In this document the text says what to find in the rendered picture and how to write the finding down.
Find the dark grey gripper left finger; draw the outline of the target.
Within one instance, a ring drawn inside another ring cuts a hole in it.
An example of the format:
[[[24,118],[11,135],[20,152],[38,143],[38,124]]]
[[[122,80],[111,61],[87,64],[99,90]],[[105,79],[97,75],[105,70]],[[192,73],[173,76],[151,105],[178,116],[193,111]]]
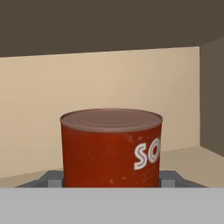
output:
[[[35,179],[31,182],[24,183],[19,187],[63,187],[64,186],[64,175],[63,171],[47,171],[39,179]]]

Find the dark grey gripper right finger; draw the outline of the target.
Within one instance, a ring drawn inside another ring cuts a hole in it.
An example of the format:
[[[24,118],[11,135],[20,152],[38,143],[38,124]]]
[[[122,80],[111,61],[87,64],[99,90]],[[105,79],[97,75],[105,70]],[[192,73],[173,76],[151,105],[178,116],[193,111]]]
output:
[[[162,188],[197,188],[203,187],[203,185],[192,182],[188,179],[180,176],[176,171],[160,171],[159,172],[159,183],[158,185]]]

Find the red soup can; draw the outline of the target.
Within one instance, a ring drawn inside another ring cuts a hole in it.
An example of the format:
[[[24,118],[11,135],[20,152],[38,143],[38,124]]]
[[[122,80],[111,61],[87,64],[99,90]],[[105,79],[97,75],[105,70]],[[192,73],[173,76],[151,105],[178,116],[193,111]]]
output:
[[[130,108],[60,118],[66,187],[157,187],[163,118]]]

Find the brown wooden cabinet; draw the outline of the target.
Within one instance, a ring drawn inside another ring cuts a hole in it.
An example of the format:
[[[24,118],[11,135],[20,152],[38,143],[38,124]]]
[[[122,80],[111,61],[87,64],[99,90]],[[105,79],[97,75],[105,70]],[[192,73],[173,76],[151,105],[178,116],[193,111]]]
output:
[[[200,48],[224,0],[0,0],[0,187],[62,166],[60,116],[147,109],[163,151],[200,143]]]

